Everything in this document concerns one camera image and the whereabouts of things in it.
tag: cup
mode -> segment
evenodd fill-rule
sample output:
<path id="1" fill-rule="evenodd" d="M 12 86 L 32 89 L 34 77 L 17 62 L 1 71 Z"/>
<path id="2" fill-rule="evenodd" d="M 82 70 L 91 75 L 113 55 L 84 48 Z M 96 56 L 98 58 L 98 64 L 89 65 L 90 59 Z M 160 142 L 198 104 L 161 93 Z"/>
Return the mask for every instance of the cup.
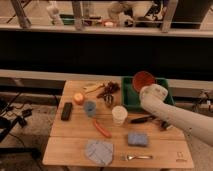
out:
<path id="1" fill-rule="evenodd" d="M 84 102 L 84 111 L 86 112 L 87 116 L 93 117 L 96 113 L 96 104 L 93 101 L 86 101 Z"/>
<path id="2" fill-rule="evenodd" d="M 113 122 L 116 125 L 122 125 L 127 118 L 128 112 L 123 106 L 115 106 L 112 109 Z"/>

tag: black remote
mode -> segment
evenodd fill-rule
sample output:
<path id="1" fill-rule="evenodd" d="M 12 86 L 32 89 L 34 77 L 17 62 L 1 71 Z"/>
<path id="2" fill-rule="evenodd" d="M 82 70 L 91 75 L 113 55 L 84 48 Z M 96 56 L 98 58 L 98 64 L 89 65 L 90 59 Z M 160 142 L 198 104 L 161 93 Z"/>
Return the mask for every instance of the black remote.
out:
<path id="1" fill-rule="evenodd" d="M 68 121 L 70 118 L 71 110 L 72 110 L 72 103 L 66 102 L 64 104 L 63 112 L 61 114 L 61 120 Z"/>

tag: toy sausage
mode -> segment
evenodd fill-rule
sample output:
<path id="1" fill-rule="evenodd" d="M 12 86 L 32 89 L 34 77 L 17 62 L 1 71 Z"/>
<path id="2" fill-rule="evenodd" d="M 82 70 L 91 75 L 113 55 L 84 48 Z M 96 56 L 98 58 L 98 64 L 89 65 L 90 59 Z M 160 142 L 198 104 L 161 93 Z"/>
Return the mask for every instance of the toy sausage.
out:
<path id="1" fill-rule="evenodd" d="M 97 122 L 96 119 L 93 119 L 93 125 L 96 127 L 96 129 L 102 134 L 104 135 L 106 138 L 111 138 L 111 134 L 109 131 L 107 131 L 106 129 L 104 129 L 103 127 L 101 127 L 101 125 Z"/>

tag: blue sponge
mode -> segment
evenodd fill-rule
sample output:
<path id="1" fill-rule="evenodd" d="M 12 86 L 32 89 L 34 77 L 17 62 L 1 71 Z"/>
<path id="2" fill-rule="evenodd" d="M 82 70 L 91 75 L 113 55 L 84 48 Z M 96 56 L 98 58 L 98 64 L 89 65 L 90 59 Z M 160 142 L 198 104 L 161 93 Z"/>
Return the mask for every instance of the blue sponge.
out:
<path id="1" fill-rule="evenodd" d="M 146 147 L 148 145 L 148 136 L 145 133 L 130 132 L 128 133 L 128 144 Z"/>

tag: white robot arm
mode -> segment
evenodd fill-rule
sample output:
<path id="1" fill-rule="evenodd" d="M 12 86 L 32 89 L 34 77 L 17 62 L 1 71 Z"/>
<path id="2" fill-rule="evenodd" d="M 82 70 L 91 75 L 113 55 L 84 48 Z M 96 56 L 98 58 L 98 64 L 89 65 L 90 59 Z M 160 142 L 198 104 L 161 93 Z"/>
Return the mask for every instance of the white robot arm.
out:
<path id="1" fill-rule="evenodd" d="M 63 21 L 59 15 L 59 8 L 56 1 L 50 1 L 50 6 L 46 7 L 47 13 L 52 19 L 54 25 L 63 25 Z"/>
<path id="2" fill-rule="evenodd" d="M 165 104 L 168 91 L 157 84 L 143 87 L 140 91 L 141 107 L 213 146 L 213 118 Z"/>

